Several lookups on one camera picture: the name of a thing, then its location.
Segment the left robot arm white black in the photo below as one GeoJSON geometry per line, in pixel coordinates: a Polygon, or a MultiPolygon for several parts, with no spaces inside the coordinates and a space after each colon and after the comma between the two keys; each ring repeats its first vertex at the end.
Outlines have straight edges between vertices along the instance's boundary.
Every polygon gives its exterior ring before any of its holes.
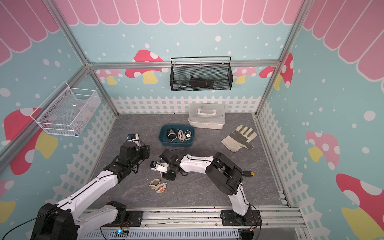
{"type": "Polygon", "coordinates": [[[99,210],[84,211],[105,192],[137,172],[141,162],[150,157],[150,146],[140,140],[123,143],[120,153],[93,180],[56,204],[39,209],[31,234],[32,240],[79,240],[107,224],[123,226],[130,219],[126,205],[110,201],[99,210]]]}

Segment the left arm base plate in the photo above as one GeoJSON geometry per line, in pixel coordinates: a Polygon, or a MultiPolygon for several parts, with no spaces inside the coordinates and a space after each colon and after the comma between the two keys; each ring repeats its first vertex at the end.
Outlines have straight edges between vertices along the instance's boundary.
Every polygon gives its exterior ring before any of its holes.
{"type": "Polygon", "coordinates": [[[117,218],[103,227],[140,227],[143,220],[143,211],[126,211],[125,214],[118,213],[117,218]]]}

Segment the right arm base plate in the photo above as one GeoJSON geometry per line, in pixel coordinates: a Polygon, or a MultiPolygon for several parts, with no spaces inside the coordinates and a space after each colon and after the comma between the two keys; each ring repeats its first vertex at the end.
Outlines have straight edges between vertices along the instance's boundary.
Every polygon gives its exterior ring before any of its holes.
{"type": "Polygon", "coordinates": [[[249,210],[244,216],[233,210],[222,210],[220,218],[223,226],[262,226],[262,218],[259,210],[249,210]]]}

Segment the black watch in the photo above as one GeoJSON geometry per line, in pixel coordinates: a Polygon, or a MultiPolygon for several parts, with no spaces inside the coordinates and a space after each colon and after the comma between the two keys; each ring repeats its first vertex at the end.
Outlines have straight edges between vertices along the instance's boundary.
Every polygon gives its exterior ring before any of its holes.
{"type": "Polygon", "coordinates": [[[167,130],[167,138],[173,140],[178,137],[178,133],[176,129],[170,128],[167,130]]]}

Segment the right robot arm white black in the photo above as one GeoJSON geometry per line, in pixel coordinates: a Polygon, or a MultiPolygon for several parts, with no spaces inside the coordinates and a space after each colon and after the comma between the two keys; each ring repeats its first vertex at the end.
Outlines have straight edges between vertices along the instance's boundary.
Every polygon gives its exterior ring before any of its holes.
{"type": "Polygon", "coordinates": [[[243,171],[224,154],[196,157],[189,154],[178,155],[173,150],[165,149],[160,155],[160,161],[153,161],[150,166],[169,181],[174,181],[178,173],[184,177],[190,172],[205,174],[221,192],[229,196],[232,204],[232,215],[229,219],[232,222],[245,226],[252,217],[252,205],[245,196],[243,178],[253,177],[255,174],[243,171]]]}

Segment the pink white watch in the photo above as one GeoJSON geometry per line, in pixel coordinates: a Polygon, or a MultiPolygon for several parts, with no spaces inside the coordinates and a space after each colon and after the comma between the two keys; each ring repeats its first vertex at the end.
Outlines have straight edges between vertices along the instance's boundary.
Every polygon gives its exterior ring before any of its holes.
{"type": "Polygon", "coordinates": [[[178,130],[178,139],[183,142],[185,140],[185,134],[182,130],[178,130]]]}

